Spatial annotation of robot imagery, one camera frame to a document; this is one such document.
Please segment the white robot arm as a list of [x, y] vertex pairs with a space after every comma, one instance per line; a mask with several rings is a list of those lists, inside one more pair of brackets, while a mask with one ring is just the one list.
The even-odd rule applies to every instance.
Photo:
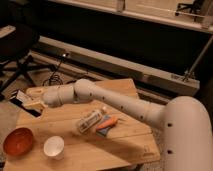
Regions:
[[136, 99], [79, 79], [73, 84], [30, 88], [26, 94], [48, 107], [98, 100], [164, 135], [164, 171], [213, 171], [213, 129], [205, 106], [190, 96], [165, 105]]

